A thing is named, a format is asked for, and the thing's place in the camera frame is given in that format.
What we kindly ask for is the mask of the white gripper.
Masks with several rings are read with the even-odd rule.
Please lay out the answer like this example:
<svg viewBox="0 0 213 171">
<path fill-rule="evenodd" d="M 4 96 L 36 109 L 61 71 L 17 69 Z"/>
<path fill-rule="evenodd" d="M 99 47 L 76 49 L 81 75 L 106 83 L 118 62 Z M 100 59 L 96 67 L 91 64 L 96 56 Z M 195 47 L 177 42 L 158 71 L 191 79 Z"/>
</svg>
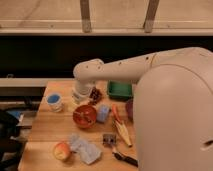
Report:
<svg viewBox="0 0 213 171">
<path fill-rule="evenodd" d="M 93 84 L 90 83 L 83 84 L 79 81 L 75 81 L 72 89 L 72 95 L 74 100 L 77 103 L 80 103 L 85 99 L 87 99 L 90 96 L 93 87 L 94 87 Z"/>
</svg>

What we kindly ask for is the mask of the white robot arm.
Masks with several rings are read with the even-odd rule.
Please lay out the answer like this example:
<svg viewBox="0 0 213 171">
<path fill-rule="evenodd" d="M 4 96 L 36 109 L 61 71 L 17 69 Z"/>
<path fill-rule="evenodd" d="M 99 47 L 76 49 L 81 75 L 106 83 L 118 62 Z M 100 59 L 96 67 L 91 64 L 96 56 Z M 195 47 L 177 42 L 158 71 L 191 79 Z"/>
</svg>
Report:
<svg viewBox="0 0 213 171">
<path fill-rule="evenodd" d="M 213 171 L 213 52 L 160 51 L 105 63 L 77 64 L 74 97 L 95 82 L 135 85 L 133 120 L 139 171 Z"/>
</svg>

